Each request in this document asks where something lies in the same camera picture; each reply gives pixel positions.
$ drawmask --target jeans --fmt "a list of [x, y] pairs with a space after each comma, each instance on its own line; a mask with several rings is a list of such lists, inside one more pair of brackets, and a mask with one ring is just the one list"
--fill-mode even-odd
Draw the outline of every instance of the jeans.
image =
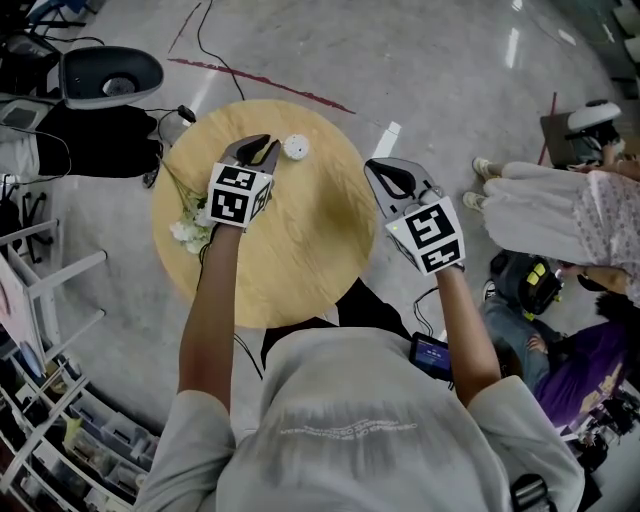
[[500, 295], [488, 299], [480, 310], [491, 342], [497, 351], [512, 349], [522, 365], [522, 380], [533, 393], [540, 380], [549, 373], [549, 358], [538, 350], [527, 349], [527, 341], [537, 335], [547, 343], [553, 333], [542, 322], [530, 322], [520, 311], [509, 306]]

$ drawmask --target phone screen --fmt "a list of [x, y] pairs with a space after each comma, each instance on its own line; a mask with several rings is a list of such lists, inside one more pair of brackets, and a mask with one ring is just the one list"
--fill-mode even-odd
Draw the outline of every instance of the phone screen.
[[416, 346], [415, 364], [427, 371], [432, 367], [449, 371], [451, 369], [451, 359], [449, 350], [439, 345], [434, 345], [427, 341], [418, 341]]

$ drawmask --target white sneaker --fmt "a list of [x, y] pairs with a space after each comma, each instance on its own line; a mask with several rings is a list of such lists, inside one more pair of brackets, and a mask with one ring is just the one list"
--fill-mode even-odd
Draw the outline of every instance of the white sneaker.
[[498, 293], [496, 291], [496, 283], [493, 282], [493, 279], [489, 279], [482, 288], [482, 302], [494, 297], [496, 293]]
[[477, 212], [482, 212], [482, 203], [485, 199], [485, 196], [481, 196], [480, 194], [476, 194], [475, 192], [465, 192], [462, 196], [462, 204], [464, 204], [467, 208], [470, 208]]
[[471, 167], [476, 172], [478, 176], [480, 176], [483, 180], [488, 180], [493, 177], [493, 175], [489, 172], [489, 160], [485, 158], [476, 157], [471, 161]]

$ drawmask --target white flower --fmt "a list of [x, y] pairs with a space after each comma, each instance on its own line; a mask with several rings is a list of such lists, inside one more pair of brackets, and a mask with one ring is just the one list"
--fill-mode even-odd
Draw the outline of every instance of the white flower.
[[194, 222], [203, 228], [210, 228], [214, 224], [214, 221], [207, 219], [207, 213], [204, 211], [204, 208], [198, 210]]
[[193, 224], [185, 224], [183, 221], [178, 221], [175, 224], [169, 226], [173, 238], [180, 242], [189, 242], [200, 235], [200, 232]]
[[187, 248], [187, 251], [189, 251], [191, 254], [200, 254], [200, 250], [207, 244], [207, 240], [204, 239], [199, 239], [199, 240], [192, 240], [190, 242], [187, 242], [185, 244], [185, 247]]

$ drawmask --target smartphone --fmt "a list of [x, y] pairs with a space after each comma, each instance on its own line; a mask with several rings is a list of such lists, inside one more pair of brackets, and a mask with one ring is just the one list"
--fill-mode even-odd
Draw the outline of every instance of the smartphone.
[[420, 332], [413, 335], [409, 361], [434, 379], [453, 380], [449, 346], [431, 336]]

